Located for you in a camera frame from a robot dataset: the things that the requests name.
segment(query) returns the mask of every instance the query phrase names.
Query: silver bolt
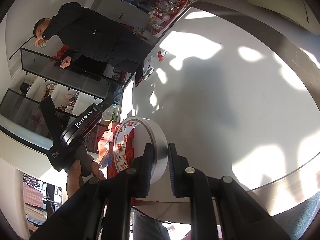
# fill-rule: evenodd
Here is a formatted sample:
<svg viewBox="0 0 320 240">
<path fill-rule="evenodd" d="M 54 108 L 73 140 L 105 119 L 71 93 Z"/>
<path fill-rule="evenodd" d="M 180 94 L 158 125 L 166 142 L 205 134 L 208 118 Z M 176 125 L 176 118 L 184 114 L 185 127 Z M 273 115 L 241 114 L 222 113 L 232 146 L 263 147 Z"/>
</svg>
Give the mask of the silver bolt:
<svg viewBox="0 0 320 240">
<path fill-rule="evenodd" d="M 185 171 L 186 171 L 186 173 L 188 173 L 188 174 L 192 174 L 192 173 L 194 173 L 196 170 L 195 170 L 194 168 L 192 168 L 192 167 L 186 167 Z"/>
<path fill-rule="evenodd" d="M 136 170 L 135 168 L 127 168 L 127 169 L 126 169 L 126 172 L 127 172 L 128 174 L 135 174 L 135 173 L 137 172 L 137 170 Z"/>
<path fill-rule="evenodd" d="M 230 176 L 224 176 L 222 179 L 225 183 L 231 183 L 233 181 L 233 179 Z"/>
<path fill-rule="evenodd" d="M 99 179 L 97 177 L 92 177 L 89 179 L 90 184 L 97 184 L 99 182 Z"/>
</svg>

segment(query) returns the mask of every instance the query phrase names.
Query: finger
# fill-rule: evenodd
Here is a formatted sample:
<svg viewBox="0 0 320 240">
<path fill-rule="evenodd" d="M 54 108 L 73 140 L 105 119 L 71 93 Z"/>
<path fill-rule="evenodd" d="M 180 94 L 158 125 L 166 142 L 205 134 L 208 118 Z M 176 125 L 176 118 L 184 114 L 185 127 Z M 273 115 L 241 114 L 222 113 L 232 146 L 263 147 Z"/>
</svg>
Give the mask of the finger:
<svg viewBox="0 0 320 240">
<path fill-rule="evenodd" d="M 79 177 L 81 175 L 80 161 L 76 160 L 68 171 L 67 177 L 67 194 L 71 197 L 79 188 Z"/>
<path fill-rule="evenodd" d="M 92 162 L 92 163 L 91 163 L 91 171 L 92 171 L 92 174 L 93 174 L 95 177 L 97 177 L 98 179 L 101 179 L 101 180 L 106 179 L 106 178 L 103 176 L 102 171 L 100 171 L 100 169 L 99 169 L 99 164 L 97 164 L 96 162 Z"/>
</svg>

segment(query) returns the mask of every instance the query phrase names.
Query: roll of tape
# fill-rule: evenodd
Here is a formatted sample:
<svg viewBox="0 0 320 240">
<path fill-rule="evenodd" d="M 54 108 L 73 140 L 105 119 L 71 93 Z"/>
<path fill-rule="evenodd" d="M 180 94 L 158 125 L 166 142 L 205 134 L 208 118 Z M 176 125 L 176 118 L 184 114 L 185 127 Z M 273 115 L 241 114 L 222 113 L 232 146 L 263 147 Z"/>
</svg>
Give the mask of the roll of tape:
<svg viewBox="0 0 320 240">
<path fill-rule="evenodd" d="M 152 184 L 161 178 L 168 163 L 167 140 L 162 129 L 157 123 L 150 119 L 145 119 L 138 116 L 129 117 L 124 120 L 115 135 L 113 144 L 113 158 L 118 172 L 129 167 L 125 159 L 127 138 L 132 129 L 137 127 L 138 125 L 142 125 L 146 129 L 147 133 L 150 136 L 151 144 L 155 148 L 155 158 L 152 166 L 150 180 L 150 183 Z"/>
</svg>

